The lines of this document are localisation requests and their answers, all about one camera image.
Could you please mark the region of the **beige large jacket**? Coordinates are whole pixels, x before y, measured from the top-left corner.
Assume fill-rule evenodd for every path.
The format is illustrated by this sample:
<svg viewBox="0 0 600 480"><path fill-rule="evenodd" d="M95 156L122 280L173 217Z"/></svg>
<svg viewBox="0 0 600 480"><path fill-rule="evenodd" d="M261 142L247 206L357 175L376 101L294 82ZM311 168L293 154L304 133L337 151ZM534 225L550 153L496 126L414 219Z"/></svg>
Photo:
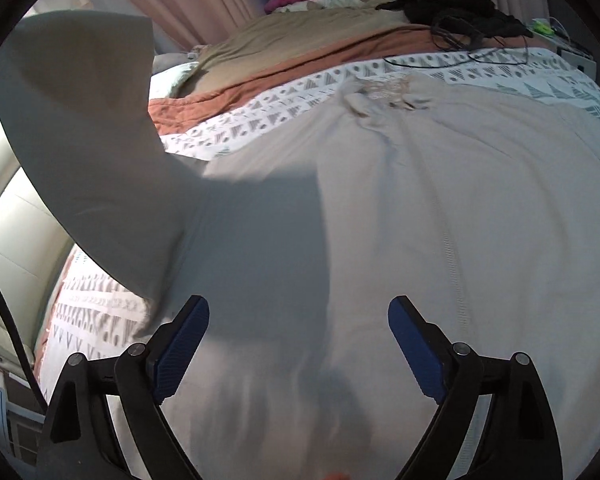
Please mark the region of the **beige large jacket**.
<svg viewBox="0 0 600 480"><path fill-rule="evenodd" d="M354 80L236 153L166 152L143 18L21 21L0 121L45 205L149 304L210 325L166 410L207 479L392 479L434 404L389 330L407 296L485 356L528 353L562 468L600 449L600 120L411 75Z"/></svg>

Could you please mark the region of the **black clothes pile on bed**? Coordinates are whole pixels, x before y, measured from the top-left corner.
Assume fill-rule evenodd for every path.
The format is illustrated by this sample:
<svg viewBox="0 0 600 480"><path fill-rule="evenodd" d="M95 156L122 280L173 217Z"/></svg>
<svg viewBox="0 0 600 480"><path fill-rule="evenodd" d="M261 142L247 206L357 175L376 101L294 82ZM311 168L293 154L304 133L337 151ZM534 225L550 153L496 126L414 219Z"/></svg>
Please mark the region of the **black clothes pile on bed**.
<svg viewBox="0 0 600 480"><path fill-rule="evenodd" d="M513 15L498 10L491 0L391 0L377 10L402 12L412 24L463 35L472 41L486 38L532 38Z"/></svg>

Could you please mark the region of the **white geometric patterned bedspread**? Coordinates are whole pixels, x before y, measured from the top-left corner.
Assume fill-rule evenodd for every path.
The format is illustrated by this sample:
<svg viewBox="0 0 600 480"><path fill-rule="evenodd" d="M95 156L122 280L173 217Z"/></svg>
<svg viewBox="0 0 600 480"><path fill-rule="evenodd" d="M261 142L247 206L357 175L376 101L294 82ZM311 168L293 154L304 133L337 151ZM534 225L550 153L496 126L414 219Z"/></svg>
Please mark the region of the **white geometric patterned bedspread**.
<svg viewBox="0 0 600 480"><path fill-rule="evenodd" d="M560 420L600 416L600 89L554 54L349 63L151 144L195 187L185 224L148 207L182 239L172 268L74 248L44 385L199 294L215 379L341 375L367 400L401 382L386 307L405 295L481 352L529 352Z"/></svg>

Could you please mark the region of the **cream padded headboard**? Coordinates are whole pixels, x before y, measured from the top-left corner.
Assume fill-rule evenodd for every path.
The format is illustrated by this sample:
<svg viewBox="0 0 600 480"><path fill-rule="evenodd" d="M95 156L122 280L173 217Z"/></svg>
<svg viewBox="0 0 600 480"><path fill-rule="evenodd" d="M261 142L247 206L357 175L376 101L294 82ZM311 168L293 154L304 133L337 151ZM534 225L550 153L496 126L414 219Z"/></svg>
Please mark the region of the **cream padded headboard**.
<svg viewBox="0 0 600 480"><path fill-rule="evenodd" d="M0 126L0 291L30 362L71 247L71 238L38 196Z"/></svg>

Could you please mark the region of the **rust orange quilt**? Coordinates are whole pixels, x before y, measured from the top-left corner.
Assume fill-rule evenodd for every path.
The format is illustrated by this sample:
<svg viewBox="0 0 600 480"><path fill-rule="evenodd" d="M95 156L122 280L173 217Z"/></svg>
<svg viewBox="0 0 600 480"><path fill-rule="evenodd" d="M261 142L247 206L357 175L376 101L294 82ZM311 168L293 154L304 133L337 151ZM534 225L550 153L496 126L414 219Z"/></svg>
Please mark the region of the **rust orange quilt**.
<svg viewBox="0 0 600 480"><path fill-rule="evenodd" d="M38 371L50 382L73 352L111 356L183 275L184 183L196 165L276 162L303 126L342 127L343 91L423 107L430 90L496 118L543 115L562 82L553 53L514 40L439 52L413 27L372 32L280 63L219 90L148 99L145 23L66 16L24 37L12 81L27 147L18 154L44 204L81 242L45 322Z"/></svg>

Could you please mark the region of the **white pillow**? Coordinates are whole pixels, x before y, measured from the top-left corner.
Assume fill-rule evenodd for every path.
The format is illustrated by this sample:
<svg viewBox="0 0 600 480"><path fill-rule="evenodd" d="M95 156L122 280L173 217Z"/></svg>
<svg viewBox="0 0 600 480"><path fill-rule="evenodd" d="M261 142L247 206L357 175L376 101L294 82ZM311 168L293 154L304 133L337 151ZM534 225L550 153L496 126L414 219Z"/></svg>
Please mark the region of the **white pillow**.
<svg viewBox="0 0 600 480"><path fill-rule="evenodd" d="M197 62L187 62L167 68L162 72L152 75L149 84L148 99L170 98L178 86L196 70Z"/></svg>

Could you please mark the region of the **olive tan blanket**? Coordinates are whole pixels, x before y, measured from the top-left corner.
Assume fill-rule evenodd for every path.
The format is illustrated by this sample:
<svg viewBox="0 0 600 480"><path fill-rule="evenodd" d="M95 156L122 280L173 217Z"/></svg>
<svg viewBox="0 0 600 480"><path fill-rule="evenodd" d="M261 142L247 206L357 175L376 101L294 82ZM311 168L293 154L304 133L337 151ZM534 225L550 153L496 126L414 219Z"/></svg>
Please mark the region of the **olive tan blanket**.
<svg viewBox="0 0 600 480"><path fill-rule="evenodd" d="M204 48L198 65L181 76L170 96L185 98L219 90L339 41L407 23L401 12L374 8L273 13Z"/></svg>

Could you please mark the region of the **white bedside drawer cabinet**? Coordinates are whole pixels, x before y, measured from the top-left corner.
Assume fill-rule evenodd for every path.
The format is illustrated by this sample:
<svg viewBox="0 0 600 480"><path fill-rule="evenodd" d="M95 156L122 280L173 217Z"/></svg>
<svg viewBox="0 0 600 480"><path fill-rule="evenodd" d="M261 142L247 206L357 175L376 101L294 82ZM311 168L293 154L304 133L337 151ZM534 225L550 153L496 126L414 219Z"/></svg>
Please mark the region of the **white bedside drawer cabinet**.
<svg viewBox="0 0 600 480"><path fill-rule="evenodd" d="M546 20L550 22L550 26L554 29L554 35L535 35L540 36L543 40L548 42L555 52L564 58L572 67L580 70L580 72L595 80L597 76L597 63L594 60L592 53L587 48L578 44L576 40L573 40L568 30L557 18L550 16L549 18L546 18ZM530 22L529 28L534 32L531 28L532 21Z"/></svg>

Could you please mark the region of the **green object on cabinet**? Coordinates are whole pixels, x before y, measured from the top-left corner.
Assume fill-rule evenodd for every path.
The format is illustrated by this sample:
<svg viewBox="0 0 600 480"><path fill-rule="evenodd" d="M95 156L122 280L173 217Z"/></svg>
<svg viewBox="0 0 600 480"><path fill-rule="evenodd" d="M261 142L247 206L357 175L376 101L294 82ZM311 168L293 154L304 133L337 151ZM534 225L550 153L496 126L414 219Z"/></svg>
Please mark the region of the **green object on cabinet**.
<svg viewBox="0 0 600 480"><path fill-rule="evenodd" d="M532 30L542 36L553 36L554 29L545 18L535 18L531 23Z"/></svg>

